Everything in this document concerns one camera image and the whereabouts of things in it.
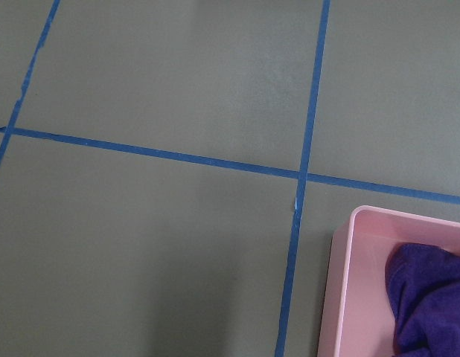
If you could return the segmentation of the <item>pink plastic tray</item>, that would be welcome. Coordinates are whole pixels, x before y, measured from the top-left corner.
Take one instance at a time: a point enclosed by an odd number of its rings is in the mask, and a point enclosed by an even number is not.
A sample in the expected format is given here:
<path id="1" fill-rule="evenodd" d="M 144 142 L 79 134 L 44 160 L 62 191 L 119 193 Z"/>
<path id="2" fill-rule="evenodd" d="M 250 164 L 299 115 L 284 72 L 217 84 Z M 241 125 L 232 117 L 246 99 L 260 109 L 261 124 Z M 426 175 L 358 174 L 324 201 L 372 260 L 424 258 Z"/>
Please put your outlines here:
<path id="1" fill-rule="evenodd" d="M 386 264 L 405 243 L 460 256 L 460 222 L 360 206 L 332 238 L 318 356 L 393 356 Z"/>

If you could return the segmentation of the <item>purple microfiber cloth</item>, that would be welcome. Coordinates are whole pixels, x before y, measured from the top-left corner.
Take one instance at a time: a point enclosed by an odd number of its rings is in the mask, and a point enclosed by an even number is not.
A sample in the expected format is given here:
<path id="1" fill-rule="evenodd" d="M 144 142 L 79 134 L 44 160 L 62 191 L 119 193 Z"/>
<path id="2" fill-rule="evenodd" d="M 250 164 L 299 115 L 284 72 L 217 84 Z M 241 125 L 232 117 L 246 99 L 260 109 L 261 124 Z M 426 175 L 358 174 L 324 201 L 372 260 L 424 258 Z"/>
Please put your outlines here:
<path id="1" fill-rule="evenodd" d="M 386 264 L 396 356 L 460 356 L 460 256 L 407 243 Z"/>

